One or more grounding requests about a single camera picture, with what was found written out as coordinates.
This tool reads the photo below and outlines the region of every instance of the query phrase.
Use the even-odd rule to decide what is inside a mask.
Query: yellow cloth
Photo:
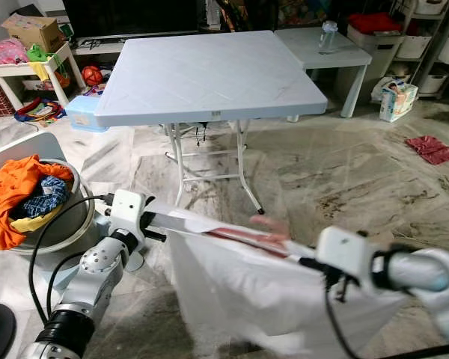
[[[17,230],[20,233],[32,232],[50,222],[52,218],[55,217],[58,212],[60,212],[62,206],[63,205],[60,204],[56,206],[51,212],[48,212],[45,215],[39,215],[35,218],[17,219],[16,221],[11,222],[10,226],[12,226],[13,229]]]
[[[28,65],[31,67],[33,71],[37,74],[37,76],[40,78],[40,81],[48,80],[48,73],[45,70],[45,67],[43,67],[43,62],[29,62]]]

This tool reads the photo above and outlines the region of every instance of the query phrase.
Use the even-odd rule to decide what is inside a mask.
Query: plastic water bottle
[[[321,30],[320,54],[329,54],[335,49],[333,40],[337,31],[337,23],[334,21],[325,21]]]

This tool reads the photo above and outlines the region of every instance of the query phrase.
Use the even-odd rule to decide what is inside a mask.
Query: pink bag
[[[0,41],[0,64],[20,62],[28,62],[27,49],[23,44],[13,37]]]

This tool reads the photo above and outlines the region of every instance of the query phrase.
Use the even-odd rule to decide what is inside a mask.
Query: cardboard box
[[[382,88],[381,110],[379,118],[394,122],[412,110],[418,95],[418,87],[403,82],[390,82]]]
[[[52,17],[21,16],[17,13],[1,24],[10,37],[20,40],[27,49],[37,43],[45,52],[55,52],[63,45],[57,19]]]

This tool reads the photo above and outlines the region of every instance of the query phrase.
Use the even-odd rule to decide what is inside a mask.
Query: marble floor
[[[312,245],[330,224],[366,230],[376,240],[449,249],[449,162],[432,166],[404,144],[406,138],[433,135],[449,146],[449,106],[420,101],[396,123],[378,119],[376,107],[356,109],[353,119],[339,111],[284,119],[253,120],[245,151],[248,183],[268,215],[290,224],[296,241]],[[58,138],[67,160],[94,193],[131,188],[170,203],[177,193],[176,166],[159,126],[80,132],[68,119],[45,128]],[[11,118],[0,119],[0,146],[35,131]],[[215,123],[197,147],[195,131],[183,136],[188,151],[222,150],[236,136],[227,123]],[[236,158],[187,160],[199,174],[233,171]],[[235,180],[187,183],[182,206],[210,217],[248,225],[254,207]],[[125,274],[114,291],[103,323],[86,358],[276,358],[249,351],[239,340],[211,328],[187,328],[168,281],[166,248],[160,260]],[[16,340],[8,357],[34,340],[40,320],[26,282],[27,262],[0,252],[0,302],[17,317]],[[36,276],[44,298],[45,281]],[[392,355],[443,343],[416,301],[406,305],[362,353]]]

